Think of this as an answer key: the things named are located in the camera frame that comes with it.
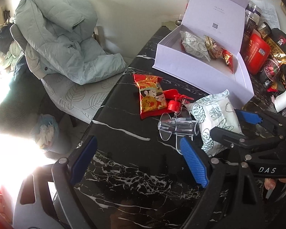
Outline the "person's right hand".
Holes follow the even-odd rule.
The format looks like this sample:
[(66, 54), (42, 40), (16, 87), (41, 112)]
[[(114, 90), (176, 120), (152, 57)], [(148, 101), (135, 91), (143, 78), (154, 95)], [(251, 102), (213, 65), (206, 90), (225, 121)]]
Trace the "person's right hand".
[(277, 184), (277, 182), (280, 181), (284, 184), (286, 184), (286, 178), (281, 178), (281, 179), (271, 179), (271, 178), (265, 178), (264, 179), (264, 187), (267, 189), (267, 190), (273, 190)]

